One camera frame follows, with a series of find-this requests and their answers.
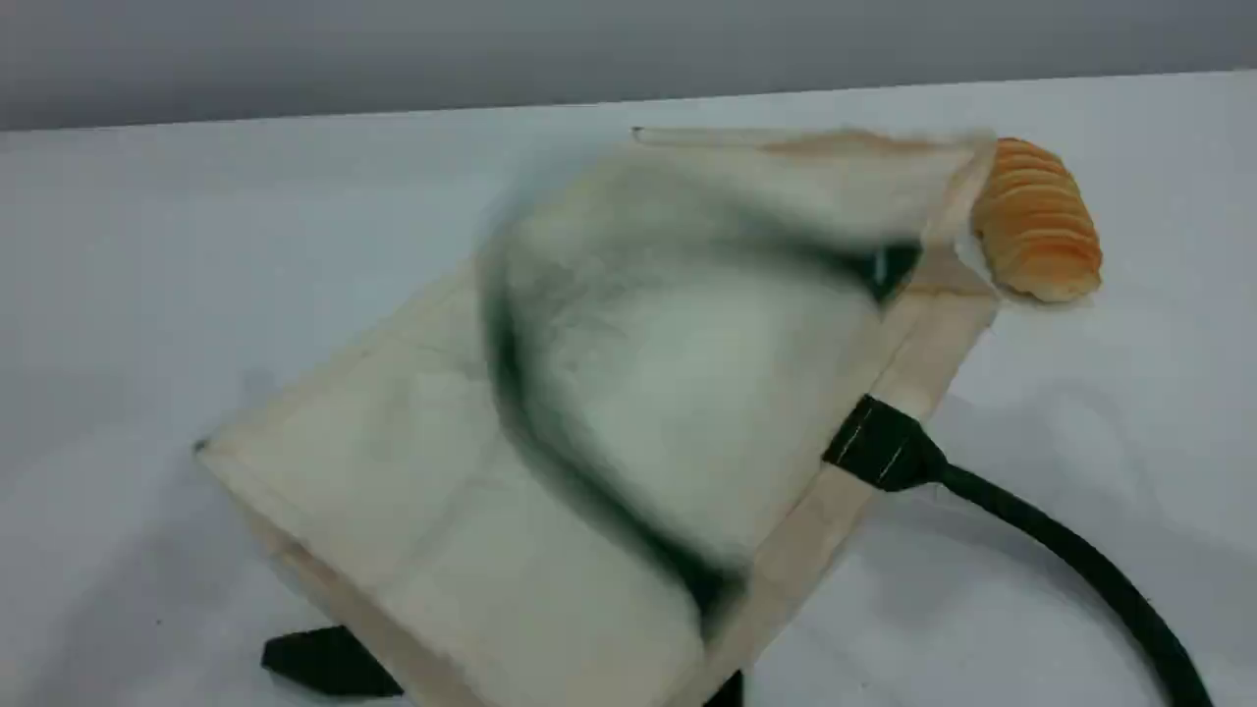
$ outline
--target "orange bread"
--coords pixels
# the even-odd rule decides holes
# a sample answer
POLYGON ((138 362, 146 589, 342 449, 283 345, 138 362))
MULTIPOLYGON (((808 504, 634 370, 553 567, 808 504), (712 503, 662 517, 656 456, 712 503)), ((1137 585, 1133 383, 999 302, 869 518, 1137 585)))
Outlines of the orange bread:
POLYGON ((973 205, 973 229, 996 282, 1045 302, 1100 287, 1100 240, 1061 159, 1023 140, 999 140, 973 205))

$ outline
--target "black strap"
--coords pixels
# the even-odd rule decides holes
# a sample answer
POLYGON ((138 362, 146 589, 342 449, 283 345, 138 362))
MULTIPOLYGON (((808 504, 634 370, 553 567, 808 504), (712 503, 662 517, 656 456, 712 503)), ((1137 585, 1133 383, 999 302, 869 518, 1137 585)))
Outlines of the black strap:
POLYGON ((1170 704, 1213 704, 1187 649, 1116 565, 1038 508, 949 463, 915 419, 866 395, 838 429, 823 459, 882 491, 940 483, 1035 538, 1073 567, 1112 609, 1143 649, 1170 704))

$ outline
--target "bread roll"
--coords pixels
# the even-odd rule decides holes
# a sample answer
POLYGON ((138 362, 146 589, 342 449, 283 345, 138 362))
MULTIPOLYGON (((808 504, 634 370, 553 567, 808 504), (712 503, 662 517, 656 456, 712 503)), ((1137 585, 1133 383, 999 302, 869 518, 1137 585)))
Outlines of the bread roll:
POLYGON ((999 140, 973 205, 973 229, 996 282, 1067 302, 1100 287, 1100 240, 1061 159, 1023 140, 999 140))

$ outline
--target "gray wall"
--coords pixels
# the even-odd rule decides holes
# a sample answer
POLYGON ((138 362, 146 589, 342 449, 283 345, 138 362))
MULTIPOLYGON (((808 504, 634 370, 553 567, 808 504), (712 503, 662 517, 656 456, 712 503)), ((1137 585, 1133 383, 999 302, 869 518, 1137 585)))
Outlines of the gray wall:
POLYGON ((0 0, 0 128, 1257 65, 1257 0, 0 0))

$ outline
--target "white table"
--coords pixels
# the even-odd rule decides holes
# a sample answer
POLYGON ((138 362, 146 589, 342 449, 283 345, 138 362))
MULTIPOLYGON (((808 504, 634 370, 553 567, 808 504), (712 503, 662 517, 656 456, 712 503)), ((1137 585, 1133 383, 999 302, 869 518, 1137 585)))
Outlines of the white table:
MULTIPOLYGON (((538 153, 630 126, 991 126, 1058 151, 1090 306, 1008 306, 931 429, 1095 541, 1257 696, 1257 73, 0 135, 0 703, 313 704, 322 616, 189 447, 474 247, 538 153)), ((935 493, 879 504, 753 704, 1155 704, 1081 582, 935 493)))

